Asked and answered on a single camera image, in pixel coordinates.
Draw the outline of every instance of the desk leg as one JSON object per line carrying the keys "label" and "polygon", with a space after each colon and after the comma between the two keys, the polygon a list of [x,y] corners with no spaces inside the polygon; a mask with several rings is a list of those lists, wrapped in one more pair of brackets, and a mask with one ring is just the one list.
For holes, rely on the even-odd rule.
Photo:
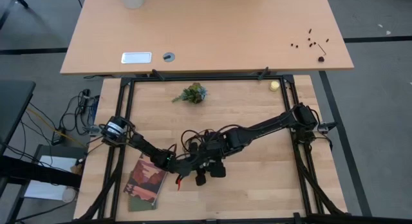
{"label": "desk leg", "polygon": [[82,180],[80,175],[74,173],[43,167],[8,156],[0,156],[0,176],[37,180],[74,188],[79,188]]}
{"label": "desk leg", "polygon": [[3,195],[3,192],[4,192],[5,189],[6,189],[7,182],[8,182],[8,178],[7,178],[7,177],[1,177],[1,178],[0,178],[0,198],[1,198],[1,195]]}

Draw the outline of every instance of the black metal frame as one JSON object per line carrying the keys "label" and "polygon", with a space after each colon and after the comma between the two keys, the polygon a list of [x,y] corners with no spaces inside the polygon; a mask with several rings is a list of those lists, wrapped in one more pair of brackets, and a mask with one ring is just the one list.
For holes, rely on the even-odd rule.
{"label": "black metal frame", "polygon": [[[127,98],[127,104],[126,104],[126,115],[125,118],[129,119],[130,114],[131,114],[131,108],[132,108],[132,103],[133,103],[133,92],[135,88],[135,83],[137,82],[167,82],[167,81],[205,81],[205,80],[258,80],[260,79],[256,75],[240,75],[236,73],[229,73],[229,74],[211,74],[211,75],[204,75],[204,74],[188,74],[188,75],[177,75],[177,76],[172,76],[172,77],[159,77],[155,75],[156,77],[136,77],[136,78],[123,78],[120,83],[120,91],[119,91],[119,96],[117,100],[117,107],[116,107],[116,115],[120,115],[121,110],[122,110],[122,103],[123,103],[123,98],[124,98],[124,90],[126,88],[126,85],[129,85],[129,95]],[[286,90],[286,82],[289,83],[290,85],[290,91],[292,93],[292,98],[294,101],[294,105],[299,103],[299,99],[297,96],[297,91],[295,87],[295,83],[293,80],[293,75],[264,75],[265,79],[269,80],[279,80],[280,85],[281,85],[281,92],[282,92],[282,97],[283,97],[283,102],[285,104],[285,110],[290,109],[290,103],[288,99],[288,93]],[[293,141],[293,136],[292,132],[290,133],[291,139],[292,139],[292,147],[294,150],[294,155],[295,159],[299,157],[300,159],[300,152],[299,152],[299,146],[297,143]],[[117,205],[118,205],[118,196],[119,196],[119,190],[120,190],[120,180],[122,177],[122,166],[123,166],[123,161],[124,161],[124,151],[125,151],[125,146],[120,147],[120,152],[118,156],[118,163],[120,163],[120,173],[117,173],[116,178],[115,178],[115,190],[113,193],[113,200],[111,204],[111,212],[110,212],[110,217],[108,219],[111,219],[113,221],[116,220],[116,213],[117,213]],[[106,162],[106,171],[104,175],[104,183],[103,187],[107,185],[108,179],[110,178],[110,172],[111,172],[111,166],[113,165],[113,157],[115,153],[115,148],[110,147],[109,150],[109,155],[108,155],[108,160]],[[316,182],[316,173],[315,173],[315,168],[314,168],[314,163],[312,159],[312,155],[309,151],[308,146],[304,146],[304,153],[306,156],[306,162],[308,165],[308,171],[314,181]],[[304,209],[306,216],[313,214],[312,208],[310,206],[310,200],[309,200],[309,195],[308,195],[308,189],[306,186],[306,180],[302,172],[298,169],[298,162],[296,161],[296,166],[297,166],[297,173],[299,176],[299,183],[300,183],[300,188],[301,188],[301,194],[302,194],[302,199],[303,199],[303,204],[304,204]],[[323,210],[323,205],[321,200],[319,199],[317,193],[314,190],[314,197],[316,201],[316,207],[317,211],[319,214],[324,214]],[[103,219],[104,218],[104,213],[105,213],[105,208],[106,208],[106,198],[104,199],[104,202],[100,206],[98,210],[98,219]],[[269,219],[219,219],[219,223],[267,223],[267,222],[275,222],[275,223],[294,223],[296,221],[296,218],[299,217],[299,214],[296,213],[295,217],[293,218],[269,218]],[[116,222],[116,223],[217,223],[216,220],[172,220],[172,221],[122,221],[122,222]]]}

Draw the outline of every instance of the book cover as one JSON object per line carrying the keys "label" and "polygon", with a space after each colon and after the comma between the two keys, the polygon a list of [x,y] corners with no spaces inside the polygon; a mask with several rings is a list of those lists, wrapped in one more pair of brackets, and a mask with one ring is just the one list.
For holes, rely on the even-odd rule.
{"label": "book cover", "polygon": [[156,208],[157,201],[150,203],[140,198],[129,196],[129,212],[155,210]]}
{"label": "book cover", "polygon": [[150,157],[142,154],[130,174],[124,192],[154,204],[166,172],[157,168]]}

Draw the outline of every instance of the gray floor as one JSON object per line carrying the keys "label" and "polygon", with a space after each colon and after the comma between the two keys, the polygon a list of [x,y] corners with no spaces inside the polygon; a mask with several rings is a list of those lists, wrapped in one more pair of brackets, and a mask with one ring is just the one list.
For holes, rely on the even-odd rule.
{"label": "gray floor", "polygon": [[[0,16],[10,0],[0,0]],[[77,0],[27,0],[31,11],[14,5],[0,30],[0,50],[21,48],[65,48],[80,14]],[[329,0],[343,37],[383,37],[412,35],[412,0]],[[355,161],[374,216],[412,218],[412,42],[347,44],[355,65],[353,71],[328,72],[333,92],[348,133]],[[101,79],[59,74],[63,53],[0,55],[1,79],[28,79],[37,83],[32,102],[52,119],[58,120],[70,97],[89,88],[100,91]],[[332,120],[331,111],[318,72],[310,72],[322,116]],[[23,121],[30,125],[24,116]],[[47,136],[51,135],[44,126]],[[45,144],[26,130],[27,152]],[[352,214],[361,214],[346,165],[339,135],[330,133],[333,157],[342,190]],[[10,145],[20,147],[19,127]],[[18,187],[9,186],[0,200],[0,223],[4,222],[10,201]],[[19,216],[60,205],[57,201],[28,200]],[[74,204],[27,223],[69,221]]]}

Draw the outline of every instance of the wooden tabletop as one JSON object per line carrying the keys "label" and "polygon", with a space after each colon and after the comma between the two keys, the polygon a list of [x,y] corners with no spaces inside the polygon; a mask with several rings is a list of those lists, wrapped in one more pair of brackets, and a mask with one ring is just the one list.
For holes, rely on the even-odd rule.
{"label": "wooden tabletop", "polygon": [[[122,64],[124,52],[151,52],[151,63]],[[167,52],[175,54],[174,61],[163,60]],[[61,73],[266,67],[353,68],[327,0],[145,0],[134,10],[121,0],[85,0]]]}
{"label": "wooden tabletop", "polygon": [[[172,103],[171,100],[191,83],[136,83],[131,121],[154,146],[168,148],[177,143],[181,151],[180,135],[186,129],[219,129],[227,124],[251,126],[285,111],[281,92],[270,91],[270,81],[267,80],[203,81],[201,84],[208,90],[208,95],[201,104]],[[300,101],[318,111],[310,76],[295,76],[295,83]],[[115,114],[119,85],[120,79],[104,81],[96,124],[105,124]],[[312,147],[319,185],[338,208],[346,210],[328,142],[316,140]],[[194,181],[196,173],[192,173],[177,191],[174,183],[177,175],[168,174],[156,210],[129,212],[129,195],[122,191],[140,154],[136,149],[126,148],[117,221],[285,218],[292,217],[293,212],[304,215],[292,143],[286,129],[259,138],[242,152],[226,158],[223,161],[227,170],[225,178],[207,176],[207,183],[198,187]],[[105,145],[88,156],[75,218],[84,214],[97,197],[107,156]],[[315,210],[312,190],[309,191]],[[113,188],[108,196],[106,214],[110,211],[112,194]]]}

